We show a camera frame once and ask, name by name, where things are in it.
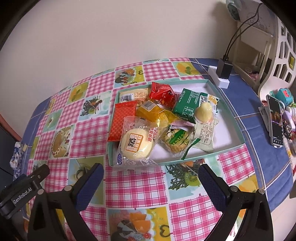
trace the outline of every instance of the blue oval logo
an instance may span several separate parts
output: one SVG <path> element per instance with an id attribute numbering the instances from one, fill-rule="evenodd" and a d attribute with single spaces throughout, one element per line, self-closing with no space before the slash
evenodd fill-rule
<path id="1" fill-rule="evenodd" d="M 117 164 L 118 165 L 121 165 L 122 164 L 122 157 L 121 157 L 121 154 L 120 153 L 117 156 Z"/>

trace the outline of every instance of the white extension socket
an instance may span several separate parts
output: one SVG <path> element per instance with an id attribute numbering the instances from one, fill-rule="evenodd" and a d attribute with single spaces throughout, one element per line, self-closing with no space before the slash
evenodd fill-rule
<path id="1" fill-rule="evenodd" d="M 227 89 L 229 85 L 229 80 L 219 78 L 218 75 L 216 74 L 216 70 L 217 70 L 216 66 L 209 66 L 209 69 L 207 72 L 212 77 L 217 87 Z"/>

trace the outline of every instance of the tablecloth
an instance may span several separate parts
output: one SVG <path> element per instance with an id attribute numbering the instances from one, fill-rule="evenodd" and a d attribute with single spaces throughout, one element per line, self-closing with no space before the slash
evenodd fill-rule
<path id="1" fill-rule="evenodd" d="M 204 240 L 221 213 L 198 180 L 185 174 L 188 170 L 172 165 L 154 173 L 113 172 L 106 155 L 117 91 L 162 79 L 211 79 L 206 68 L 190 61 L 217 66 L 213 59 L 138 62 L 92 75 L 45 100 L 35 109 L 22 139 L 22 143 L 29 145 L 22 173 L 29 174 L 46 163 L 50 174 L 43 182 L 44 189 L 59 191 L 74 184 L 83 171 L 99 162 L 105 168 L 104 181 L 81 212 L 98 240 L 128 240 L 129 236 L 135 240 Z M 265 189 L 273 210 L 292 188 L 289 157 L 284 148 L 270 145 L 258 113 L 261 102 L 254 91 L 237 75 L 229 81 L 228 89 L 219 92 L 239 123 L 246 144 L 214 158 L 196 160 L 192 165 L 209 164 L 229 185 L 237 185 L 242 191 Z M 99 102 L 96 111 L 89 111 L 90 102 Z M 178 171 L 184 176 L 177 176 Z M 232 237 L 243 214 L 241 211 Z M 122 226 L 132 230 L 125 238 Z M 72 240 L 67 223 L 65 230 Z"/>

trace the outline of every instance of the screw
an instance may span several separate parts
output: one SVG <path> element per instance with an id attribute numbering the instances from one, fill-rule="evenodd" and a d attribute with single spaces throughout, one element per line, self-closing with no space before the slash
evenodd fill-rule
<path id="1" fill-rule="evenodd" d="M 70 191 L 72 189 L 72 186 L 71 185 L 67 185 L 64 187 L 64 190 L 65 191 Z"/>
<path id="2" fill-rule="evenodd" d="M 262 188 L 259 188 L 259 189 L 258 189 L 258 192 L 259 192 L 260 194 L 262 194 L 262 195 L 265 193 L 265 191 L 264 191 Z"/>
<path id="3" fill-rule="evenodd" d="M 237 192 L 238 188 L 237 188 L 237 186 L 231 186 L 230 190 L 233 191 L 233 192 Z"/>
<path id="4" fill-rule="evenodd" d="M 43 190 L 43 189 L 39 189 L 37 193 L 38 193 L 39 195 L 41 195 L 42 193 L 44 193 L 44 190 Z"/>

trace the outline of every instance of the smartphone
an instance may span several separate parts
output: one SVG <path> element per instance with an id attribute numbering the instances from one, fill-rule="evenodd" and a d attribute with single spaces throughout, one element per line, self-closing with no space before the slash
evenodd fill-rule
<path id="1" fill-rule="evenodd" d="M 273 146 L 282 147 L 284 145 L 283 121 L 279 101 L 270 96 L 266 96 L 269 110 L 269 135 Z"/>

